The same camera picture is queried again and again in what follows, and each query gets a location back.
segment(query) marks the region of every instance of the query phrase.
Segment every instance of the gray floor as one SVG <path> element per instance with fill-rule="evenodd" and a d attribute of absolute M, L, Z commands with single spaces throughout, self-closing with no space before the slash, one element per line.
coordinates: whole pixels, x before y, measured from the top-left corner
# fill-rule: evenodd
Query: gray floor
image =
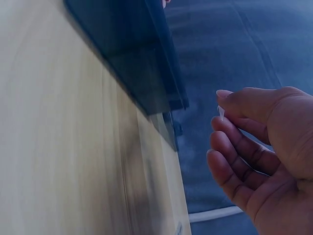
<path fill-rule="evenodd" d="M 172 0 L 165 9 L 190 99 L 174 112 L 190 213 L 231 202 L 209 172 L 205 154 L 217 114 L 215 90 L 296 86 L 313 93 L 313 1 Z M 245 215 L 192 225 L 193 234 L 255 234 Z"/>

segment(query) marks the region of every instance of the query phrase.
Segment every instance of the fingertip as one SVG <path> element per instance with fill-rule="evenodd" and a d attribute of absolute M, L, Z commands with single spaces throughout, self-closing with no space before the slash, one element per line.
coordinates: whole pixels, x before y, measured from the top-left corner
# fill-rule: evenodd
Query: fingertip
<path fill-rule="evenodd" d="M 218 98 L 226 98 L 227 96 L 229 96 L 232 93 L 233 92 L 228 91 L 228 90 L 217 90 L 216 91 L 216 95 Z"/>
<path fill-rule="evenodd" d="M 212 126 L 214 131 L 217 130 L 217 127 L 221 124 L 221 122 L 222 122 L 222 120 L 219 116 L 215 116 L 211 119 L 211 126 Z"/>
<path fill-rule="evenodd" d="M 207 152 L 207 163 L 213 175 L 224 172 L 223 169 L 225 169 L 228 165 L 224 156 L 220 152 L 213 149 L 210 149 Z"/>
<path fill-rule="evenodd" d="M 210 144 L 216 149 L 217 146 L 223 146 L 227 141 L 228 137 L 223 131 L 214 131 L 210 135 Z"/>

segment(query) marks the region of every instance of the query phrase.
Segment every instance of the wood grain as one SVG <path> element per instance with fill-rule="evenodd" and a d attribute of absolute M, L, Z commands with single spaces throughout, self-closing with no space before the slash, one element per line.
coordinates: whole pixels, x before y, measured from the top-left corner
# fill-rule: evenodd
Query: wood grain
<path fill-rule="evenodd" d="M 0 9 L 0 233 L 190 234 L 177 154 L 60 1 Z"/>

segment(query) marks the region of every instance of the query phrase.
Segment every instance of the white cord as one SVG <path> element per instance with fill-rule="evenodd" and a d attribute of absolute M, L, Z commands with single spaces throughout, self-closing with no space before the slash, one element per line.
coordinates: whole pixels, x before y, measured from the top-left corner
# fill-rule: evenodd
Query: white cord
<path fill-rule="evenodd" d="M 190 223 L 197 223 L 197 222 L 208 221 L 212 219 L 223 218 L 223 217 L 227 217 L 230 215 L 239 214 L 241 212 L 243 211 L 239 207 L 235 207 L 235 206 L 226 207 L 226 208 L 221 208 L 221 209 L 216 209 L 216 210 L 211 210 L 211 211 L 189 214 L 189 221 Z"/>

